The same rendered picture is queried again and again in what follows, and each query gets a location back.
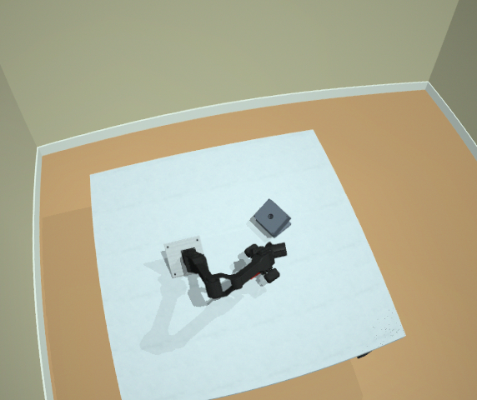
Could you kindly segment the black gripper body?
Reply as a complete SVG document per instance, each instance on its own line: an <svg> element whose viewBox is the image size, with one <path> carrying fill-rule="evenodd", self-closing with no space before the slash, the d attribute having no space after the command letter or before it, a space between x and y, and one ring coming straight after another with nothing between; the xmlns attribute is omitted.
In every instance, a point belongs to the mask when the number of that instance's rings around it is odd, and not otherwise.
<svg viewBox="0 0 477 400"><path fill-rule="evenodd" d="M248 258L250 258L249 250L253 249L253 248L256 248L256 247L258 247L258 245L253 244L252 246L249 246L249 247L245 248L244 253L247 255ZM266 273L264 275L264 278L268 283L272 283L274 280L276 280L277 278L280 277L280 273L276 268L273 268L272 270L270 270L270 269L272 269L272 267L264 272L264 273Z"/></svg>

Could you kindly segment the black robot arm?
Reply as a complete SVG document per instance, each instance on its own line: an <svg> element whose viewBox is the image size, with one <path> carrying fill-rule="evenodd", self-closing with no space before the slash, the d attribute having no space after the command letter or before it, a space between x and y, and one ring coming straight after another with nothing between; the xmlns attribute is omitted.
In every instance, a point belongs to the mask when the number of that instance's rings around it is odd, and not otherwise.
<svg viewBox="0 0 477 400"><path fill-rule="evenodd" d="M195 247L181 251L183 256L183 263L185 264L188 273L197 273L202 279L206 293L209 298L227 297L233 290L239 290L243 285L251 280L258 272L265 272L274 264L275 258L287 257L287 250L285 242L273 244L271 241L267 242L265 246L258 246L250 249L249 254L252 262L243 267L235 274L228 275L224 273L213 274L209 271L207 258L204 254L196 252ZM223 292L220 278L231 281L231 287Z"/></svg>

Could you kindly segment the grey sloped panel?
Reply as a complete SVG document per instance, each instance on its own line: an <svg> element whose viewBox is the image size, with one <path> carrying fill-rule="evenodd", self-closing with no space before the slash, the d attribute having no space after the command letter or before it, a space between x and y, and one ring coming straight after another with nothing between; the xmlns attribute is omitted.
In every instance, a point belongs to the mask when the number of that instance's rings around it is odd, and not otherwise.
<svg viewBox="0 0 477 400"><path fill-rule="evenodd" d="M273 238L291 226L291 217L273 200L266 203L255 213L256 222L262 226Z"/></svg>

